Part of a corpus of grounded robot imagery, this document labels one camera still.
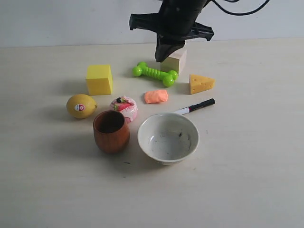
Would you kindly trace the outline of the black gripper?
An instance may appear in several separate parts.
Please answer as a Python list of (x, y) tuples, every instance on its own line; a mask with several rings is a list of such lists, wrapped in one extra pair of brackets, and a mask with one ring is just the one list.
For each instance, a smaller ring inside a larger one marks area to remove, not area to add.
[(131, 14), (130, 30), (144, 29), (157, 34), (155, 61), (163, 62), (181, 49), (185, 41), (214, 36), (211, 27), (196, 22), (207, 0), (164, 0), (157, 13)]

